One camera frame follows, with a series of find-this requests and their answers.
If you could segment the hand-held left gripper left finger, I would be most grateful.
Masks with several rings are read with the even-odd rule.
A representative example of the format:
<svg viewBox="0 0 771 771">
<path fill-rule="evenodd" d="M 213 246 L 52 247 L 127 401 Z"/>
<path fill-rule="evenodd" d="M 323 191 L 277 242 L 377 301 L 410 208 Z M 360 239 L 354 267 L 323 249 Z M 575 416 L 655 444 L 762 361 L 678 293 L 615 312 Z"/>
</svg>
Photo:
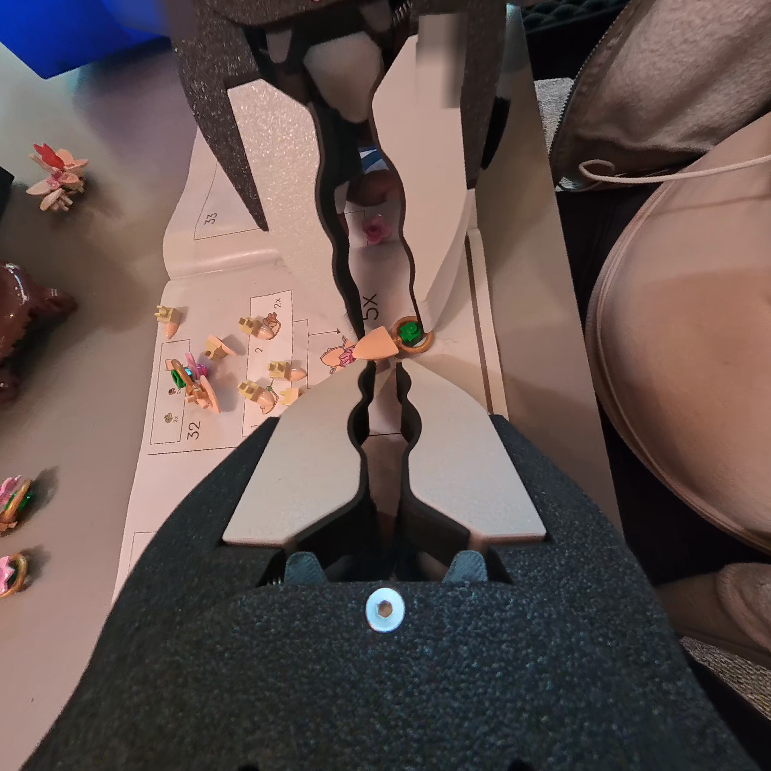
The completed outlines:
<svg viewBox="0 0 771 771">
<path fill-rule="evenodd" d="M 371 364 L 352 363 L 285 408 L 224 531 L 227 544 L 285 546 L 365 492 Z"/>
</svg>

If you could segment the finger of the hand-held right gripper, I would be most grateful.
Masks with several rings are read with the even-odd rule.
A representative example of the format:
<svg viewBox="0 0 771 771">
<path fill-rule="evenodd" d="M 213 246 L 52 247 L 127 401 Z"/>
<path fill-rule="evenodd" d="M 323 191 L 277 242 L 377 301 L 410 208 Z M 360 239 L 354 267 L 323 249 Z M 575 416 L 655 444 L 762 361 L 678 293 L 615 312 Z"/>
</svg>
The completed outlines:
<svg viewBox="0 0 771 771">
<path fill-rule="evenodd" d="M 350 338 L 364 335 L 348 238 L 317 111 L 265 78 L 227 90 L 264 214 L 286 267 L 314 308 Z"/>
<path fill-rule="evenodd" d="M 456 32 L 412 35 L 372 97 L 379 147 L 401 181 L 400 233 L 426 330 L 437 326 L 451 293 L 470 218 L 460 110 L 464 63 Z"/>
</svg>

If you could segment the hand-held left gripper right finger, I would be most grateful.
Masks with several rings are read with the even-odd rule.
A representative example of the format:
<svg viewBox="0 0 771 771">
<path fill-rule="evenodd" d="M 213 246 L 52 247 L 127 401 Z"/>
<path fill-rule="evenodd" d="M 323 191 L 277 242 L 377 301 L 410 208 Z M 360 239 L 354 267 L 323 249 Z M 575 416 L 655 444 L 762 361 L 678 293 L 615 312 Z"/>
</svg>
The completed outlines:
<svg viewBox="0 0 771 771">
<path fill-rule="evenodd" d="M 543 540 L 546 527 L 491 413 L 466 390 L 415 359 L 397 364 L 402 407 L 401 502 L 430 537 Z"/>
</svg>

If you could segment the peach petal brick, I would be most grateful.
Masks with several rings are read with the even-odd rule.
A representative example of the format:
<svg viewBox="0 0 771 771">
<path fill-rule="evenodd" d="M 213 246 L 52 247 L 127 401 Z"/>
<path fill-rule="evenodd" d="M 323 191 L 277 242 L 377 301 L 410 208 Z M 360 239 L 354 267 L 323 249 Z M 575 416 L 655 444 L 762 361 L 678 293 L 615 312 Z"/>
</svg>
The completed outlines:
<svg viewBox="0 0 771 771">
<path fill-rule="evenodd" d="M 400 353 L 400 346 L 394 341 L 390 330 L 381 325 L 368 332 L 354 346 L 352 355 L 355 359 L 381 361 Z"/>
</svg>

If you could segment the white instruction booklet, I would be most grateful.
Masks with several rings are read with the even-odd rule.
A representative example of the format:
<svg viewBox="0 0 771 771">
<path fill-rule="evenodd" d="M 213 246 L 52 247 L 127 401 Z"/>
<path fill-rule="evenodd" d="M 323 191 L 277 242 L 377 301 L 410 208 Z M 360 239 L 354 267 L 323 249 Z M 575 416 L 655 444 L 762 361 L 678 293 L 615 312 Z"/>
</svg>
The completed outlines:
<svg viewBox="0 0 771 771">
<path fill-rule="evenodd" d="M 423 354 L 425 366 L 468 391 L 488 411 L 506 413 L 506 396 L 489 300 L 484 249 L 476 227 L 476 201 L 470 193 L 470 218 L 458 274 L 434 328 L 435 341 Z M 228 453 L 271 417 L 281 417 L 289 405 L 276 404 L 269 413 L 247 401 L 236 390 L 243 380 L 272 384 L 277 395 L 288 387 L 302 393 L 330 376 L 355 342 L 314 308 L 307 289 L 298 284 L 280 255 L 269 231 L 245 225 L 245 204 L 215 159 L 201 130 L 190 159 L 189 177 L 164 237 L 164 258 L 170 280 L 162 305 L 182 310 L 184 320 L 172 339 L 158 332 L 156 363 L 149 388 L 147 421 L 119 562 L 115 598 L 143 550 L 173 508 Z M 384 214 L 392 234 L 380 245 L 368 245 L 364 218 Z M 400 205 L 347 204 L 350 266 L 361 297 L 365 330 L 393 326 L 412 306 L 410 263 L 397 229 Z M 276 313 L 280 329 L 263 339 L 239 328 L 242 316 L 264 318 Z M 202 354 L 209 334 L 215 334 L 239 355 L 210 361 Z M 177 390 L 165 359 L 185 361 L 190 351 L 209 368 L 222 412 L 186 403 Z M 273 380 L 271 361 L 293 361 L 307 371 L 303 380 Z M 400 496 L 397 429 L 400 403 L 394 367 L 380 371 L 369 411 L 372 438 L 364 450 L 372 479 Z"/>
</svg>

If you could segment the blue storage box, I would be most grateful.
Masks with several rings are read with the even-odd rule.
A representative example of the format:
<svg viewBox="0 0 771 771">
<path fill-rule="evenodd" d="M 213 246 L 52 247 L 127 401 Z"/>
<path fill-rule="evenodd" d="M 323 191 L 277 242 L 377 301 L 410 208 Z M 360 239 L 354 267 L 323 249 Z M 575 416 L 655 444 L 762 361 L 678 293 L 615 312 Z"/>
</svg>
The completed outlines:
<svg viewBox="0 0 771 771">
<path fill-rule="evenodd" d="M 2 1 L 2 44 L 44 78 L 166 38 L 166 1 Z"/>
</svg>

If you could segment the red and pink flower cluster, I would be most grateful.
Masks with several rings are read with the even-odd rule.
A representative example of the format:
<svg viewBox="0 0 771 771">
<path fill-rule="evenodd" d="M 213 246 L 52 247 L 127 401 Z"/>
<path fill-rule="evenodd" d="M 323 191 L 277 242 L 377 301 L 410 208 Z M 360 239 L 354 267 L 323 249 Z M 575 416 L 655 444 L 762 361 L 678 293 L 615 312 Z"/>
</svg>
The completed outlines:
<svg viewBox="0 0 771 771">
<path fill-rule="evenodd" d="M 35 143 L 29 155 L 45 171 L 45 177 L 28 187 L 27 193 L 40 197 L 41 210 L 70 210 L 73 196 L 85 191 L 85 169 L 89 159 L 78 159 L 69 150 L 54 150 L 48 143 Z"/>
</svg>

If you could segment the black mesh chair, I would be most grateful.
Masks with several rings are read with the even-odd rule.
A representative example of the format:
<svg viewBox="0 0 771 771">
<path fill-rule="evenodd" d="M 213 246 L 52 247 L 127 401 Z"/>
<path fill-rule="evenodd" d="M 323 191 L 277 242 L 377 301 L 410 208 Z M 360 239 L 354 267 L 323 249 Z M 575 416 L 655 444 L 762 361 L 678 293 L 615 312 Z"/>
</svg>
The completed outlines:
<svg viewBox="0 0 771 771">
<path fill-rule="evenodd" d="M 624 10 L 629 1 L 538 1 L 521 6 L 529 35 L 567 26 L 599 23 L 604 30 Z"/>
</svg>

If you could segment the pink flower with green stud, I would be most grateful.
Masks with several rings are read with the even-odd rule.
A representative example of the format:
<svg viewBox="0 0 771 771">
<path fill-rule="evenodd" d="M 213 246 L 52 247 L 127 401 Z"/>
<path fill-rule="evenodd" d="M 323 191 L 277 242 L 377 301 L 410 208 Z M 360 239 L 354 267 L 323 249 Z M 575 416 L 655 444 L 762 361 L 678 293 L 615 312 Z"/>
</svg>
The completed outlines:
<svg viewBox="0 0 771 771">
<path fill-rule="evenodd" d="M 2 482 L 2 533 L 17 525 L 33 496 L 35 479 L 31 477 L 12 475 Z"/>
</svg>

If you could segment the glossy brown pot base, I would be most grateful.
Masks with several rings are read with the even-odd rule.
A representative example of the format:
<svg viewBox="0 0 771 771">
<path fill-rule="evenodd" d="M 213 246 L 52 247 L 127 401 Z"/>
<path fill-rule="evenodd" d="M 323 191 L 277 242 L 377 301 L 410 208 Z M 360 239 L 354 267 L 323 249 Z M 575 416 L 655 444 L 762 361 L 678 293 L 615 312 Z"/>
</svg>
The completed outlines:
<svg viewBox="0 0 771 771">
<path fill-rule="evenodd" d="M 75 299 L 39 284 L 19 264 L 2 263 L 2 405 L 19 393 L 24 358 L 36 341 L 75 309 Z"/>
</svg>

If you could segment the white jacket drawstring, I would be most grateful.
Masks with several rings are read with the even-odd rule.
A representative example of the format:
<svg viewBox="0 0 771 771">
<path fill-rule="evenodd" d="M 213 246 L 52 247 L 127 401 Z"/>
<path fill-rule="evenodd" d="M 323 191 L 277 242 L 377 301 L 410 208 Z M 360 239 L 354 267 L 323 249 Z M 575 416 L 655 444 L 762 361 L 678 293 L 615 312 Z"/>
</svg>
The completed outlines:
<svg viewBox="0 0 771 771">
<path fill-rule="evenodd" d="M 592 188 L 632 187 L 647 183 L 661 183 L 675 179 L 707 177 L 729 171 L 752 168 L 770 163 L 770 147 L 723 144 L 709 151 L 692 155 L 688 159 L 669 160 L 665 165 L 650 168 L 622 168 L 616 159 L 589 158 L 582 160 L 572 175 L 564 172 L 559 179 L 554 176 L 557 189 L 578 192 Z"/>
</svg>

